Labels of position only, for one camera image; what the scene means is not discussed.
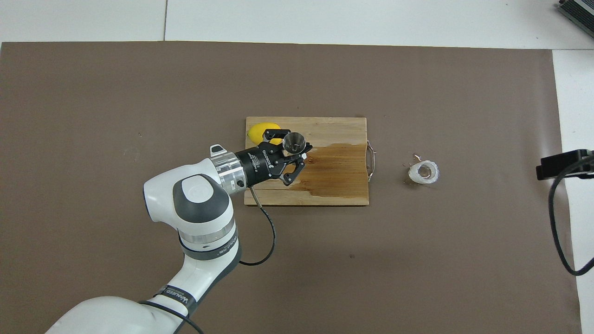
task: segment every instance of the white robot link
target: white robot link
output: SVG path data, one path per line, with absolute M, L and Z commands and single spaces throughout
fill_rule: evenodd
M 273 138 L 283 141 L 273 145 Z M 258 146 L 233 153 L 213 145 L 210 158 L 148 180 L 144 184 L 148 214 L 153 221 L 177 230 L 185 253 L 181 270 L 147 301 L 120 297 L 83 301 L 47 333 L 168 334 L 177 332 L 184 321 L 201 332 L 189 316 L 241 258 L 229 195 L 252 190 L 253 185 L 268 179 L 290 185 L 305 167 L 311 149 L 299 133 L 268 129 Z M 284 173 L 288 165 L 294 165 L 295 170 Z

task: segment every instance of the metal cup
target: metal cup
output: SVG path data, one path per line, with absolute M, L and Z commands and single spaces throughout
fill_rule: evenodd
M 305 138 L 300 133 L 291 132 L 283 138 L 283 148 L 289 154 L 297 155 L 305 150 Z

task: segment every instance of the lemon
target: lemon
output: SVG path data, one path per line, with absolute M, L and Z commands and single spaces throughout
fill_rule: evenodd
M 263 123 L 255 124 L 248 130 L 249 139 L 256 145 L 260 144 L 262 141 L 264 141 L 263 135 L 264 135 L 264 131 L 266 129 L 280 129 L 280 126 L 276 123 L 270 123 L 270 122 L 263 122 Z M 270 143 L 274 144 L 274 145 L 278 145 L 282 142 L 283 142 L 283 140 L 279 139 L 279 138 L 275 138 L 270 141 Z

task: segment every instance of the brown mat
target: brown mat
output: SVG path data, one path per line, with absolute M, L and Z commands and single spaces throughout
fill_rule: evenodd
M 270 208 L 274 256 L 215 286 L 193 317 L 206 333 L 580 332 L 534 171 L 561 151 L 551 51 L 3 43 L 0 58 L 2 333 L 152 296 L 182 253 L 143 182 L 214 143 L 241 150 L 248 115 L 367 117 L 377 170 L 367 207 Z M 414 153 L 437 183 L 405 183 Z M 242 201 L 256 260 L 270 231 Z

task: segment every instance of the wooden cutting board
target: wooden cutting board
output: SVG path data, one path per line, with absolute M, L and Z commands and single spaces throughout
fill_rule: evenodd
M 301 133 L 314 148 L 305 169 L 290 186 L 268 180 L 254 186 L 262 205 L 348 206 L 369 204 L 366 169 L 367 119 L 355 117 L 248 117 L 245 148 L 255 144 L 247 131 L 257 123 L 272 122 Z M 255 205 L 246 191 L 244 203 Z

